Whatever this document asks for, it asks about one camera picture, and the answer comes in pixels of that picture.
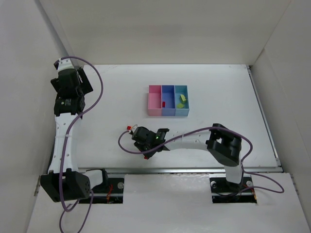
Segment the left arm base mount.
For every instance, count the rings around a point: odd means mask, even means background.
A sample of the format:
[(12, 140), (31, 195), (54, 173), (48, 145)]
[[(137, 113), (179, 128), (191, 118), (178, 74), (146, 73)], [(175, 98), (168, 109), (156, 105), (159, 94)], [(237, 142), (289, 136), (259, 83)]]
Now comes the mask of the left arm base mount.
[(124, 178), (109, 178), (108, 184), (100, 184), (93, 189), (93, 204), (122, 204)]

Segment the green lego brick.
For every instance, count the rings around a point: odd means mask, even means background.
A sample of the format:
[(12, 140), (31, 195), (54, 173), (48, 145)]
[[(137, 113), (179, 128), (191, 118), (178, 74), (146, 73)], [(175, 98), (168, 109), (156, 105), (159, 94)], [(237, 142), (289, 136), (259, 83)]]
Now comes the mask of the green lego brick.
[(182, 104), (182, 103), (179, 103), (179, 104), (176, 105), (176, 107), (177, 107), (177, 109), (182, 109), (182, 108), (185, 107), (185, 105)]
[(187, 101), (187, 98), (184, 96), (184, 95), (180, 95), (180, 101), (182, 102), (182, 103), (184, 103), (184, 102), (186, 102)]

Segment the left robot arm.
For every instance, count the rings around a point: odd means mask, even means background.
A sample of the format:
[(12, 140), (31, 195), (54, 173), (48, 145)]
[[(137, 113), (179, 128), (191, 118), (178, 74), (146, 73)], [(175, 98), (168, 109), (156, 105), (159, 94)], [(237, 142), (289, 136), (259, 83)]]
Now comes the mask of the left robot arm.
[(78, 132), (85, 107), (85, 95), (93, 88), (83, 68), (58, 70), (51, 80), (57, 92), (54, 115), (56, 135), (52, 161), (40, 184), (54, 202), (87, 199), (98, 185), (108, 185), (105, 169), (78, 171), (76, 152)]

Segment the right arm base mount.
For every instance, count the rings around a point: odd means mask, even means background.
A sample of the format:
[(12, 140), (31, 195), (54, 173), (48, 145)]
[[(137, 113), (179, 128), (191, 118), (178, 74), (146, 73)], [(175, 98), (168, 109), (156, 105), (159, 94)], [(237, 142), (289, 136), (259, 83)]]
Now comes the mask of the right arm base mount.
[(211, 177), (211, 199), (213, 203), (257, 203), (251, 177), (243, 177), (240, 184), (230, 183), (225, 177)]

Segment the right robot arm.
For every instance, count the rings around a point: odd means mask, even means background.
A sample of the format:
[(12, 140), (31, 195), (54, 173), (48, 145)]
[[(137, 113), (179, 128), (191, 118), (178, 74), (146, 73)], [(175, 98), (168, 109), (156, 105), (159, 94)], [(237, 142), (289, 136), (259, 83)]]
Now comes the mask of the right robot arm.
[(203, 130), (192, 134), (173, 131), (168, 128), (157, 132), (139, 126), (131, 132), (134, 146), (146, 159), (155, 153), (178, 149), (202, 150), (225, 169), (226, 184), (231, 190), (238, 190), (242, 185), (243, 171), (240, 162), (242, 138), (226, 130), (221, 124), (213, 124), (212, 130)]

